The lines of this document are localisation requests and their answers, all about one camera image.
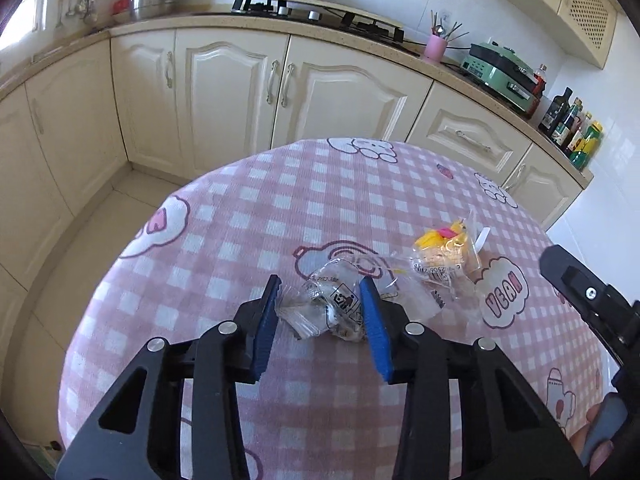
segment window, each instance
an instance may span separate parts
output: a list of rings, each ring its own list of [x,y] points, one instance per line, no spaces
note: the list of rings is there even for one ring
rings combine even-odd
[[[30,32],[37,30],[40,15],[38,3],[41,1],[22,0],[0,36],[0,50],[17,43]]]

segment table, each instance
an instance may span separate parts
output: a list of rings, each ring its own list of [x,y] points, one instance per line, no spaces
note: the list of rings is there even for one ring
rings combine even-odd
[[[491,228],[481,251],[483,323],[568,433],[601,400],[600,351],[577,313],[538,272],[550,245],[502,188],[416,146],[372,139],[301,140],[215,170],[169,196],[125,248],[67,351],[59,422],[65,445],[114,378],[153,336],[179,342],[258,298],[271,273],[300,286],[329,259],[357,256],[385,277],[384,256],[426,228],[476,209]],[[513,286],[503,283],[508,280]],[[436,330],[460,336],[439,316]],[[182,435],[190,455],[190,389]],[[460,405],[452,386],[452,473],[460,470]],[[293,339],[280,323],[268,370],[238,385],[252,478],[390,479],[404,387],[387,386],[367,344],[325,334]],[[190,476],[184,458],[183,475]]]

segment tile floor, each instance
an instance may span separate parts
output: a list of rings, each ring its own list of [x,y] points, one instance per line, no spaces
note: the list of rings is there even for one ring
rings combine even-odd
[[[28,321],[6,415],[22,439],[61,442],[58,386],[65,351],[95,287],[170,193],[179,186],[129,173],[81,228],[49,278]]]

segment round table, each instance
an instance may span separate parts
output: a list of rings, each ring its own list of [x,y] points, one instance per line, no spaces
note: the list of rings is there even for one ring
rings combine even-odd
[[[58,412],[65,445],[149,338],[197,338],[260,297],[270,274],[300,286],[340,256],[359,257],[360,272],[383,281],[385,255],[465,217],[470,205],[491,228],[476,283],[477,336],[500,345],[573,433],[601,400],[600,351],[539,274],[550,245],[539,224],[462,164],[409,144],[347,138],[251,156],[166,199],[97,287],[66,353]],[[504,280],[517,285],[505,290]],[[435,329],[461,336],[447,316]],[[455,388],[451,395],[455,474],[462,441]],[[366,343],[329,334],[298,341],[281,322],[267,371],[254,386],[238,384],[238,405],[252,478],[391,478],[404,386],[382,382]],[[183,436],[189,421],[187,395]],[[190,476],[189,463],[182,474]]]

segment gas stove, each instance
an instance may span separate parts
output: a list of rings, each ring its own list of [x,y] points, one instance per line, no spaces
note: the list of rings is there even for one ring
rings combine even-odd
[[[341,4],[321,0],[234,0],[230,12],[342,30],[420,56],[415,44],[404,40],[402,23]]]

